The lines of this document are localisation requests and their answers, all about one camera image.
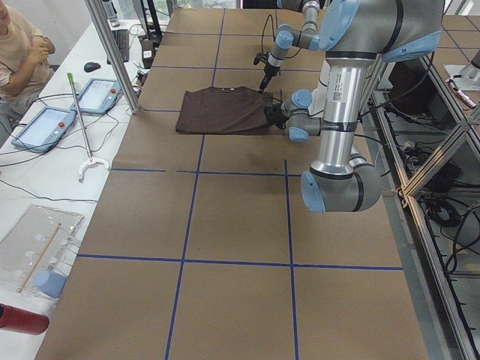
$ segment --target computer mouse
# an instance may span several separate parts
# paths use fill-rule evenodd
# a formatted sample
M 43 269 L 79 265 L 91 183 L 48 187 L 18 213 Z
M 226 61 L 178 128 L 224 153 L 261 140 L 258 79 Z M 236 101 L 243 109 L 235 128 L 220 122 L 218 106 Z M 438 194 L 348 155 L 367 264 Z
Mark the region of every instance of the computer mouse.
M 85 70 L 86 73 L 91 73 L 93 70 L 97 70 L 100 68 L 101 68 L 101 65 L 98 64 L 97 62 L 87 62 L 83 67 L 83 70 Z

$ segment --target plastic container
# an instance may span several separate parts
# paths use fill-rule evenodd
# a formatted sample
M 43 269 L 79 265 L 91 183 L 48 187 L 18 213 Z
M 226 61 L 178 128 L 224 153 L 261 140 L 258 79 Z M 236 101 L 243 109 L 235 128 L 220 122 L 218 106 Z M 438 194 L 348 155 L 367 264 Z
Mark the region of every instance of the plastic container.
M 44 294 L 58 299 L 62 294 L 67 278 L 53 271 L 42 271 L 34 279 L 34 285 Z
M 0 304 L 0 329 L 2 330 L 39 335 L 47 330 L 49 323 L 50 321 L 45 315 Z

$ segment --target label sticker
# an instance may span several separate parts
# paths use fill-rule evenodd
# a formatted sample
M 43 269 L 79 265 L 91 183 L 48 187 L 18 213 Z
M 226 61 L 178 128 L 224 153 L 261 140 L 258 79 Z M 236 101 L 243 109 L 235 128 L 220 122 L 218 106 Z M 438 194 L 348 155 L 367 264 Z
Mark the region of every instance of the label sticker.
M 347 89 L 352 73 L 350 71 L 338 70 L 330 73 L 328 82 L 327 101 L 338 103 L 347 102 Z

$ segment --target beige shirt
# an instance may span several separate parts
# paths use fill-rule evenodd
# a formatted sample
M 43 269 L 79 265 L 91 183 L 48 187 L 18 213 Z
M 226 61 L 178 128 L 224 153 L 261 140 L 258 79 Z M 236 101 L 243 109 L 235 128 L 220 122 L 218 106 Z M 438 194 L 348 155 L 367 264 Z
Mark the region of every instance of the beige shirt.
M 27 49 L 32 42 L 32 36 L 42 36 L 41 31 L 29 22 L 20 12 L 7 5 L 10 13 L 10 24 L 8 25 L 8 34 L 0 35 L 0 86 L 7 85 L 10 82 L 10 76 L 20 69 L 20 66 L 27 58 Z M 28 92 L 35 86 L 42 85 L 52 76 L 52 69 L 37 64 L 33 77 L 30 79 L 27 87 L 18 97 L 11 97 L 2 92 L 0 97 L 13 101 Z

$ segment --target keyboard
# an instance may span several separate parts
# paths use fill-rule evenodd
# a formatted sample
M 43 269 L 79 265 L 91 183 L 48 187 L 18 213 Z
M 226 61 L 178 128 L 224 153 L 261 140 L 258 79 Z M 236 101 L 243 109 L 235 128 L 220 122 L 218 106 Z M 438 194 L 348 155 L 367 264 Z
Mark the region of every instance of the keyboard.
M 128 29 L 119 28 L 112 30 L 113 38 L 117 44 L 118 50 L 120 50 L 120 56 L 123 62 L 127 62 L 130 56 L 130 48 L 128 43 Z

